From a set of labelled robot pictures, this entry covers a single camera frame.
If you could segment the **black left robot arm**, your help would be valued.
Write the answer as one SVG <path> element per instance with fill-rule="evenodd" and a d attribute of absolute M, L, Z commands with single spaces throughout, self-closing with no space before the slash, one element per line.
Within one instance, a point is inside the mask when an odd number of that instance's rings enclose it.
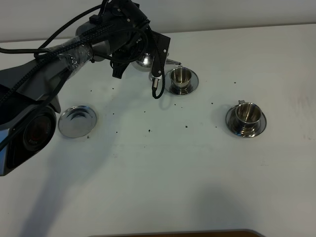
<path fill-rule="evenodd" d="M 65 136 L 87 135 L 97 122 L 87 106 L 61 113 L 58 93 L 86 63 L 109 60 L 114 78 L 130 63 L 151 56 L 152 96 L 165 88 L 164 66 L 170 38 L 155 32 L 139 4 L 104 0 L 71 19 L 36 49 L 5 49 L 32 54 L 30 62 L 0 72 L 0 174 L 5 176 L 41 151 L 59 129 Z"/>

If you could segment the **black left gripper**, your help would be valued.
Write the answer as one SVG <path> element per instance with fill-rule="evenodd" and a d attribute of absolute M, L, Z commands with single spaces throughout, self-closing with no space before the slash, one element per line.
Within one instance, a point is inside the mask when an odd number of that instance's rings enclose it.
<path fill-rule="evenodd" d="M 136 34 L 137 41 L 131 47 L 123 46 L 112 53 L 110 65 L 113 69 L 113 77 L 121 78 L 127 66 L 139 60 L 145 52 L 154 56 L 150 72 L 156 77 L 163 75 L 170 38 L 153 31 L 149 26 L 144 33 L 146 37 Z"/>

